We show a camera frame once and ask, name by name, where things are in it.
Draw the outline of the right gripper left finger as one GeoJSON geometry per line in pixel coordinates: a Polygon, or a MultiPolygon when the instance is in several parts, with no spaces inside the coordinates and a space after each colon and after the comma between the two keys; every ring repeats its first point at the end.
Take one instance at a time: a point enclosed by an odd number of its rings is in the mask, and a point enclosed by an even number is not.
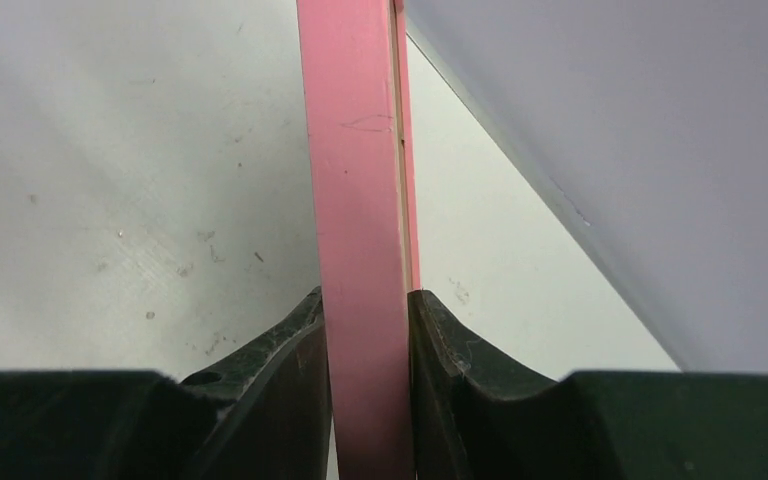
{"type": "Polygon", "coordinates": [[[175,381],[0,371],[0,479],[323,479],[332,409],[322,295],[175,381]]]}

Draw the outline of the pink picture frame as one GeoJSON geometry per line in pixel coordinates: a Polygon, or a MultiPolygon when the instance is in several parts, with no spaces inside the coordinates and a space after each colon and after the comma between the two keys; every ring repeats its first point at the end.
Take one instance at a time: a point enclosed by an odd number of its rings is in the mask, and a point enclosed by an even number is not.
{"type": "Polygon", "coordinates": [[[415,475],[407,292],[415,274],[404,5],[297,5],[343,479],[415,475]]]}

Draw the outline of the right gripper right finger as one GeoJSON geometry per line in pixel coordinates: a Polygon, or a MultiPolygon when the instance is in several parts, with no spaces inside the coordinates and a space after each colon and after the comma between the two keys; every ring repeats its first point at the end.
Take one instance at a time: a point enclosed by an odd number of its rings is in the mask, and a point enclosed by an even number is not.
{"type": "Polygon", "coordinates": [[[576,371],[552,380],[408,297],[421,479],[768,479],[768,375],[576,371]]]}

